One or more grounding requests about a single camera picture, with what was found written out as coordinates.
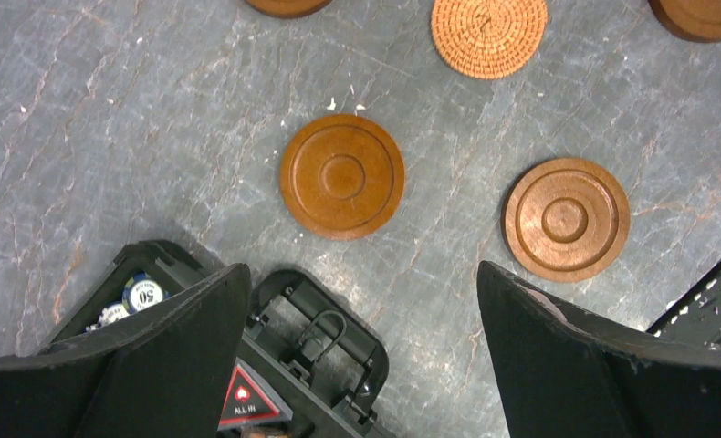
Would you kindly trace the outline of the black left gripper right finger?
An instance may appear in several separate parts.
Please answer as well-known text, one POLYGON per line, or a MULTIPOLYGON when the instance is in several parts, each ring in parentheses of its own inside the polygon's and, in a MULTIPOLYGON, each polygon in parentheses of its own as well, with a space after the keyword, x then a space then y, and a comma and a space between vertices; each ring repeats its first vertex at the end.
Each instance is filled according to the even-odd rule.
POLYGON ((483 261, 477 299, 514 437, 721 437, 721 351, 607 319, 483 261))

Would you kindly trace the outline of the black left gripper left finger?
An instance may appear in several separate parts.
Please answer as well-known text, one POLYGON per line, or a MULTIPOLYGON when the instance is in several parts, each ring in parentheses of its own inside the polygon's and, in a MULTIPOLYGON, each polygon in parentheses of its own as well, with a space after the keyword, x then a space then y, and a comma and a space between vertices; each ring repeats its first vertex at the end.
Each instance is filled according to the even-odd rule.
POLYGON ((0 357, 0 437, 212 437, 251 292, 227 266, 105 328, 0 357))

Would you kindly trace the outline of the woven light brown coaster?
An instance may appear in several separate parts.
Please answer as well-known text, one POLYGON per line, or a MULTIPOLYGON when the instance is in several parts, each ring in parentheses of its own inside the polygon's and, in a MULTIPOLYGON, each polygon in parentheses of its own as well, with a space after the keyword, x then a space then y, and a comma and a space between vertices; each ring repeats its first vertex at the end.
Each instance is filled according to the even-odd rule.
POLYGON ((499 79, 535 55, 549 20, 545 0, 436 0, 430 28, 442 60, 478 79, 499 79))

